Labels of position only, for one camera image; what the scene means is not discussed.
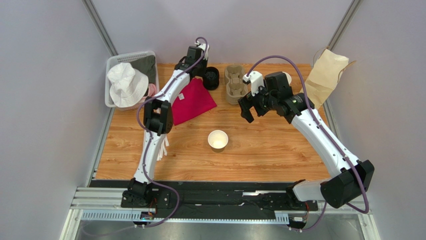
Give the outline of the stack of black cup lids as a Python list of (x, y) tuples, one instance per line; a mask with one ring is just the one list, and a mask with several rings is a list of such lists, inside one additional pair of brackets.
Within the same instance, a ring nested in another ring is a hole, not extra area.
[(203, 76), (203, 86), (205, 89), (216, 90), (220, 84), (220, 73), (215, 67), (207, 67)]

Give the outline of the brown paper coffee cup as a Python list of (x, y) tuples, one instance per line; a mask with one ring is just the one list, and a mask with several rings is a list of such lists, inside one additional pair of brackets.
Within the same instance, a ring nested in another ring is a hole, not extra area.
[(207, 142), (215, 153), (221, 153), (228, 145), (229, 137), (222, 130), (214, 130), (208, 135)]

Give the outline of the stack of paper cups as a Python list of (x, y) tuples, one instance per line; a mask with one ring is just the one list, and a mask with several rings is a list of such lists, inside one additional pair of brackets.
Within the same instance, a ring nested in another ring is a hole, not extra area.
[(292, 83), (292, 77), (291, 77), (291, 75), (288, 72), (285, 72), (285, 71), (283, 71), (282, 73), (285, 74), (287, 82), (290, 85)]

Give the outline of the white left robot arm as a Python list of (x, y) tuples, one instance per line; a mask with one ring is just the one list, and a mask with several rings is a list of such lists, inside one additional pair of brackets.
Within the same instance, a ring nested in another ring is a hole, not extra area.
[(165, 86), (141, 106), (143, 118), (137, 121), (144, 129), (143, 151), (138, 168), (122, 194), (123, 208), (146, 208), (154, 202), (155, 166), (163, 142), (174, 125), (172, 105), (193, 77), (204, 75), (209, 48), (207, 43), (190, 46)]

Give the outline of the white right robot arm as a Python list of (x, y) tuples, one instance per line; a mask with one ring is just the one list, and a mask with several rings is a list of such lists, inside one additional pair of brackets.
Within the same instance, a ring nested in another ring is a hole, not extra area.
[(251, 108), (259, 117), (275, 111), (302, 133), (330, 175), (330, 178), (323, 180), (297, 181), (287, 189), (291, 197), (300, 202), (325, 201), (338, 209), (368, 190), (375, 171), (374, 165), (369, 160), (359, 160), (344, 147), (304, 93), (293, 93), (288, 73), (279, 71), (262, 76), (252, 71), (244, 75), (242, 81), (251, 85), (251, 91), (238, 100), (241, 116), (251, 123), (254, 121)]

